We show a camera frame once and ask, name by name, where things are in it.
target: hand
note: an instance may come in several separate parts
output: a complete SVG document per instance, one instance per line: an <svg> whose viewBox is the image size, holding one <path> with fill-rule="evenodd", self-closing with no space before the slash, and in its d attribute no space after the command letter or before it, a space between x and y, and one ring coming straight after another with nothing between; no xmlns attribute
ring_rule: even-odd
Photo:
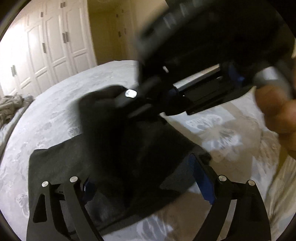
<svg viewBox="0 0 296 241"><path fill-rule="evenodd" d="M296 71L294 76L296 89ZM279 134L279 143L296 159L296 100L288 100L284 91L273 85L257 89L255 99L266 127Z"/></svg>

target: bedsheet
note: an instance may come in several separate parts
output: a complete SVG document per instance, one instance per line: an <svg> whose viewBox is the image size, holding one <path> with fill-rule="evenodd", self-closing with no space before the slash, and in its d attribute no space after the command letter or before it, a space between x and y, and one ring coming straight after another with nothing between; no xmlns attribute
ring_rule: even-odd
<svg viewBox="0 0 296 241"><path fill-rule="evenodd" d="M135 61L113 61L97 66L39 95L19 120L0 165L0 209L21 240L26 239L29 218L28 161L31 153L81 133L73 108L77 98L107 85L120 84L130 88L136 84L136 75ZM192 116L182 113L163 117L183 135L211 153L211 166L217 174L224 174L236 182L253 179L257 183L275 240L296 210L296 192L293 190L296 185L296 164L288 157L280 175L272 182L280 145L276 134L264 126L253 92ZM234 205L235 202L231 205L220 239L227 234ZM104 239L191 241L209 209L209 203L203 200L197 185L193 185L165 208L128 228L105 235Z"/></svg>

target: silver screw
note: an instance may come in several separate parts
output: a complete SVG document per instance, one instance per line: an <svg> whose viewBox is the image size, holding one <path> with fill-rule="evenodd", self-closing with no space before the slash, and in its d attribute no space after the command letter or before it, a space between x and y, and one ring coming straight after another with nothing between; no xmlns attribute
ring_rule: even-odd
<svg viewBox="0 0 296 241"><path fill-rule="evenodd" d="M225 182L227 180L227 177L221 175L221 176L219 176L219 180L222 182Z"/></svg>
<svg viewBox="0 0 296 241"><path fill-rule="evenodd" d="M77 180L78 180L78 177L76 176L70 178L70 182L72 183L77 182Z"/></svg>
<svg viewBox="0 0 296 241"><path fill-rule="evenodd" d="M48 181L45 181L41 184L42 187L47 187L48 186Z"/></svg>
<svg viewBox="0 0 296 241"><path fill-rule="evenodd" d="M125 93L125 96L129 97L129 98L135 98L137 96L137 94L138 93L134 90L127 90Z"/></svg>
<svg viewBox="0 0 296 241"><path fill-rule="evenodd" d="M248 181L248 184L249 184L250 186L255 186L255 182L254 182L253 180L249 180L249 181Z"/></svg>

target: white mattress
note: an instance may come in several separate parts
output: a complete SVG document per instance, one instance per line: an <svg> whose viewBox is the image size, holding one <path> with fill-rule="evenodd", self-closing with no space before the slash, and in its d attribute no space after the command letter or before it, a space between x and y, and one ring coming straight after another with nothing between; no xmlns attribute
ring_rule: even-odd
<svg viewBox="0 0 296 241"><path fill-rule="evenodd" d="M0 209L20 237L26 239L28 210L28 161L35 149L54 146L81 133L72 103L84 94L107 85L133 86L136 62L114 61L72 76L51 87L24 113L15 127L0 165ZM276 135L264 127L253 94L187 116L166 119L190 140L213 156L212 167L232 181L253 179L262 194L271 220L273 240L285 229L296 211L295 160L288 158L271 185L278 163ZM202 225L210 205L197 185L157 213L123 230L106 235L105 240L191 241ZM221 232L224 238L234 205Z"/></svg>

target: beige fabric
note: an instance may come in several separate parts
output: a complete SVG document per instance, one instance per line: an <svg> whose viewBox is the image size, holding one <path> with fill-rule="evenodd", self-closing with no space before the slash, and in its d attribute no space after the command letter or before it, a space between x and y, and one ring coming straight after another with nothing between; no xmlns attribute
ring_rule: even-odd
<svg viewBox="0 0 296 241"><path fill-rule="evenodd" d="M22 106L22 101L22 97L18 94L0 98L0 128L10 122L16 110Z"/></svg>

